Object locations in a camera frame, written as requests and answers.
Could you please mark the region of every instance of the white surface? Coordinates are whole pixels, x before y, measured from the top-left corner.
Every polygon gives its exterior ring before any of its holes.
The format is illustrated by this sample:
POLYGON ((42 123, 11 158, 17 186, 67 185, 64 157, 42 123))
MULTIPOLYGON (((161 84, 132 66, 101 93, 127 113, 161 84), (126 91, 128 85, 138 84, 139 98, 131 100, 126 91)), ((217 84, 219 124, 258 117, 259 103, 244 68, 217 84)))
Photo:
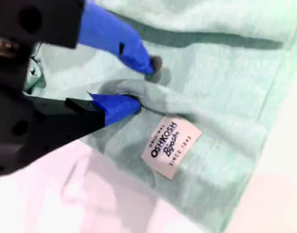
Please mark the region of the white surface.
MULTIPOLYGON (((64 190, 75 162, 91 153, 76 141, 0 178, 0 233, 201 232, 100 155, 96 170, 87 175, 95 181, 87 195, 79 195, 76 183, 64 190)), ((271 232, 297 233, 297 80, 227 230, 271 232)))

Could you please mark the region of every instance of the oshkosh b'gosh label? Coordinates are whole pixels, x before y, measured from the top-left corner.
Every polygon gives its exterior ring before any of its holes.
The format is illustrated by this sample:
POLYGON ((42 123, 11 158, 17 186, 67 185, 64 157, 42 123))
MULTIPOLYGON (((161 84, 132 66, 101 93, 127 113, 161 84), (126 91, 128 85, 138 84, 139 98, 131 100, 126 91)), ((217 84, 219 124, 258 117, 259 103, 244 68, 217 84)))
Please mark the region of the oshkosh b'gosh label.
POLYGON ((142 158, 172 180, 181 160, 202 132, 180 117, 164 117, 150 137, 142 158))

